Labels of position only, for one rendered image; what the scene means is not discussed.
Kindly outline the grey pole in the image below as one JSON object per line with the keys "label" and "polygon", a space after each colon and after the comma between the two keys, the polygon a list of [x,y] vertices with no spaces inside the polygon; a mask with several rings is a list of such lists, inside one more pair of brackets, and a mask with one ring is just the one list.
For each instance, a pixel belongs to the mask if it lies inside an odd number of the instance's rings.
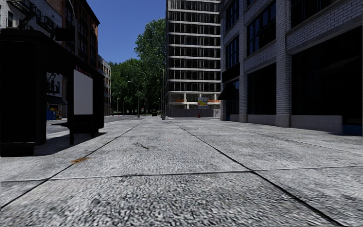
{"label": "grey pole", "polygon": [[163,69],[163,77],[162,77],[162,103],[161,103],[161,108],[162,108],[161,119],[165,120],[165,69]]}

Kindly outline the trees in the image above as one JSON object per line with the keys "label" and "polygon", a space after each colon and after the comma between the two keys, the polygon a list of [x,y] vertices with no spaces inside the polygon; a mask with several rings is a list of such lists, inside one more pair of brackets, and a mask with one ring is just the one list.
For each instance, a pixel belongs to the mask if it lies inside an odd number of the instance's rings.
{"label": "trees", "polygon": [[160,105],[163,69],[166,66],[166,20],[159,18],[147,22],[143,33],[137,36],[134,49],[138,58],[123,62],[109,62],[111,66],[112,107],[116,111],[119,97],[119,112],[137,114],[139,87],[139,109],[157,109]]}

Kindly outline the pale concrete building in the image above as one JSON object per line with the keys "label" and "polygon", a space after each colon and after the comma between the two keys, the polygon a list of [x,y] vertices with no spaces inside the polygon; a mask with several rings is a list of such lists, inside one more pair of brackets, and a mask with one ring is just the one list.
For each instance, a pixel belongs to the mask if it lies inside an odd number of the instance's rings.
{"label": "pale concrete building", "polygon": [[166,0],[166,115],[219,117],[219,0]]}

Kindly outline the grey concrete building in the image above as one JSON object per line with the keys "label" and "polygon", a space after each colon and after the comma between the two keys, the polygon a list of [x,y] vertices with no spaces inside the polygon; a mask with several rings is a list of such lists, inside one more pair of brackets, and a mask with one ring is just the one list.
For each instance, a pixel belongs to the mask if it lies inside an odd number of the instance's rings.
{"label": "grey concrete building", "polygon": [[98,55],[98,71],[104,76],[104,115],[111,114],[111,67]]}

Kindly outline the grey brick building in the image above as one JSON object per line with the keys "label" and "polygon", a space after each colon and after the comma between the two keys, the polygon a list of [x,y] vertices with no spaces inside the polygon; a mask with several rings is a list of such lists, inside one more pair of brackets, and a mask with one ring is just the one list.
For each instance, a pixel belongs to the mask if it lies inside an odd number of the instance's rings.
{"label": "grey brick building", "polygon": [[363,134],[363,0],[221,0],[221,120]]}

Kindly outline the red brick building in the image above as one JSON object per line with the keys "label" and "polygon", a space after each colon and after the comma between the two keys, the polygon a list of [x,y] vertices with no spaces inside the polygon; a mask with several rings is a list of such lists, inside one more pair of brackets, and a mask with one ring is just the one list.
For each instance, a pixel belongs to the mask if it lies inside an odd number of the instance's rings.
{"label": "red brick building", "polygon": [[87,0],[45,0],[57,13],[55,28],[75,31],[72,41],[59,41],[69,52],[96,69],[98,61],[98,25],[100,21]]}

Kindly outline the black bus shelter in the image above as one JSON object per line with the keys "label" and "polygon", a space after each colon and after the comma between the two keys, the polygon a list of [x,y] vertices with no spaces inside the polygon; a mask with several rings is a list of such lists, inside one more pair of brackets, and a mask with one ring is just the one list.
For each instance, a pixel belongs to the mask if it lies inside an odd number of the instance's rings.
{"label": "black bus shelter", "polygon": [[31,156],[46,142],[48,73],[68,80],[66,126],[96,134],[104,126],[104,76],[46,34],[0,29],[0,155]]}

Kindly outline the white brick building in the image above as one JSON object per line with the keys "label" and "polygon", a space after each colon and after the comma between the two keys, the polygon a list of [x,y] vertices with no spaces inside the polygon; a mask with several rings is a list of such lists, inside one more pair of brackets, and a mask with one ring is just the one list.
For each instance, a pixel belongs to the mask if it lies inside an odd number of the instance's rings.
{"label": "white brick building", "polygon": [[[55,29],[62,27],[61,14],[48,0],[0,0],[0,28],[37,30],[55,39]],[[67,117],[67,79],[47,72],[47,120]]]}

